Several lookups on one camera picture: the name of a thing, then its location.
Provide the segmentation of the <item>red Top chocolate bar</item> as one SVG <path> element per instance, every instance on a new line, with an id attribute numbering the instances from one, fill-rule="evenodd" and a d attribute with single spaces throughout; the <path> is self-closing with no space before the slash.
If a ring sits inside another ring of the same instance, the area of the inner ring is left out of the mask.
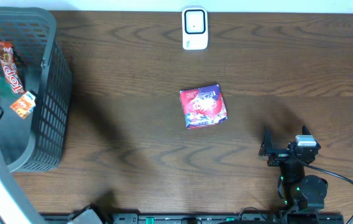
<path id="1" fill-rule="evenodd" d="M 0 41 L 0 64 L 4 77 L 14 93 L 25 93 L 22 80 L 14 60 L 11 42 Z"/>

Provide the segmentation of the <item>red purple snack packet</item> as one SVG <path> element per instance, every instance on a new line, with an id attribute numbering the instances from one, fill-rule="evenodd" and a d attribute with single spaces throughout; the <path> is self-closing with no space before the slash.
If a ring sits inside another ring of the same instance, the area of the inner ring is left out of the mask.
<path id="1" fill-rule="evenodd" d="M 218 84 L 180 91 L 187 129 L 198 129 L 227 120 L 227 109 Z"/>

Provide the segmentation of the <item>small orange juice box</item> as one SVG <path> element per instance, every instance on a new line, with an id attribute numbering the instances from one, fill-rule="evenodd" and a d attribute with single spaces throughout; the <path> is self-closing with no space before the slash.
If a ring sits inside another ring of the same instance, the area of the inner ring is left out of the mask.
<path id="1" fill-rule="evenodd" d="M 22 119 L 26 119 L 30 116 L 36 106 L 35 103 L 36 96 L 31 92 L 25 92 L 18 100 L 13 102 L 10 106 L 11 110 L 17 113 Z"/>

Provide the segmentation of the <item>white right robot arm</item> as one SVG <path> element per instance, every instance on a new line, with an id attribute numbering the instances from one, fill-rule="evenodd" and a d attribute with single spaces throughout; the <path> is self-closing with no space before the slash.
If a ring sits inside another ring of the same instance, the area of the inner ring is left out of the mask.
<path id="1" fill-rule="evenodd" d="M 318 223 L 318 212 L 324 208 L 328 182 L 316 175 L 306 175 L 305 167 L 315 160 L 321 149 L 306 126 L 286 148 L 273 146 L 270 130 L 265 129 L 259 156 L 267 156 L 269 167 L 280 168 L 278 194 L 285 208 L 278 212 L 280 223 Z"/>

